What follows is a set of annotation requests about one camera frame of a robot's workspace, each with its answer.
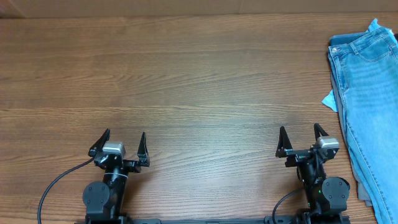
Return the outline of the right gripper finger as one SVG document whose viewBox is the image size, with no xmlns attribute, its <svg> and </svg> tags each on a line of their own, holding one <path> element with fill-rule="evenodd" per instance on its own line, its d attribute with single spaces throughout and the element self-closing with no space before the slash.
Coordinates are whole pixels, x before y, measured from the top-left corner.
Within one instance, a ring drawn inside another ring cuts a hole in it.
<svg viewBox="0 0 398 224">
<path fill-rule="evenodd" d="M 287 157 L 293 151 L 290 139 L 283 126 L 279 129 L 279 142 L 275 152 L 276 157 Z"/>
<path fill-rule="evenodd" d="M 320 126 L 319 123 L 315 123 L 313 128 L 316 140 L 320 137 L 329 136 L 329 134 Z"/>
</svg>

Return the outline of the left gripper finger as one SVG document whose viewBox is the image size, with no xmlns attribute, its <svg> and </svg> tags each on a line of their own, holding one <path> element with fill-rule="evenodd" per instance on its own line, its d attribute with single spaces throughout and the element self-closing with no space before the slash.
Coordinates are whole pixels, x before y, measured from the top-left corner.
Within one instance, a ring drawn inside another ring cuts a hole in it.
<svg viewBox="0 0 398 224">
<path fill-rule="evenodd" d="M 139 159 L 139 165 L 144 166 L 144 167 L 149 167 L 150 166 L 150 157 L 149 153 L 147 150 L 147 145 L 146 145 L 146 133 L 143 132 L 139 144 L 139 148 L 137 151 L 137 156 Z"/>
<path fill-rule="evenodd" d="M 109 140 L 110 129 L 106 129 L 103 135 L 90 147 L 88 155 L 90 157 L 95 157 L 98 152 L 101 152 L 105 143 Z"/>
</svg>

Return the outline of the light blue denim jeans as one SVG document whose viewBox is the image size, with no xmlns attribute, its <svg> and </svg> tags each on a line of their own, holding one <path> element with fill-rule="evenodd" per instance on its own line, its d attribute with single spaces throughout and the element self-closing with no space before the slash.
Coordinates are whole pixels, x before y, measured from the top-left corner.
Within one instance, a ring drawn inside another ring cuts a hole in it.
<svg viewBox="0 0 398 224">
<path fill-rule="evenodd" d="M 389 29 L 336 35 L 331 82 L 354 171 L 378 223 L 397 223 L 397 41 Z"/>
</svg>

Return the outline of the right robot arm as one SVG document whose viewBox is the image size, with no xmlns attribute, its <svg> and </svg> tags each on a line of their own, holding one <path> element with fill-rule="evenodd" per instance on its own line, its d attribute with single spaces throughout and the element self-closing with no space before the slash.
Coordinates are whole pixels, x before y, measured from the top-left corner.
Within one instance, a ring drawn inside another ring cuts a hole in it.
<svg viewBox="0 0 398 224">
<path fill-rule="evenodd" d="M 275 152 L 278 158 L 285 158 L 286 167 L 296 168 L 297 177 L 303 187 L 282 197 L 272 211 L 272 222 L 295 224 L 335 224 L 349 223 L 349 217 L 343 216 L 347 210 L 350 184 L 341 177 L 328 177 L 324 170 L 324 163 L 335 158 L 340 148 L 336 138 L 329 136 L 318 124 L 314 126 L 315 143 L 309 149 L 294 150 L 285 128 L 279 129 L 279 142 Z M 276 217 L 276 210 L 287 198 L 305 192 L 307 208 L 298 209 L 293 216 Z"/>
</svg>

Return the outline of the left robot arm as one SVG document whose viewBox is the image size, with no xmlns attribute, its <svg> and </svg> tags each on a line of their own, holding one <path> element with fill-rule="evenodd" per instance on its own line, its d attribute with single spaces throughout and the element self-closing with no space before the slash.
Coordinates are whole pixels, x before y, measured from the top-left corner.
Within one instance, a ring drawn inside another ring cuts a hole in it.
<svg viewBox="0 0 398 224">
<path fill-rule="evenodd" d="M 133 223 L 129 215 L 121 212 L 129 174 L 140 173 L 142 167 L 150 166 L 145 133 L 142 133 L 136 160 L 125 159 L 124 143 L 109 138 L 107 129 L 88 151 L 104 175 L 102 181 L 88 184 L 83 191 L 85 223 Z"/>
</svg>

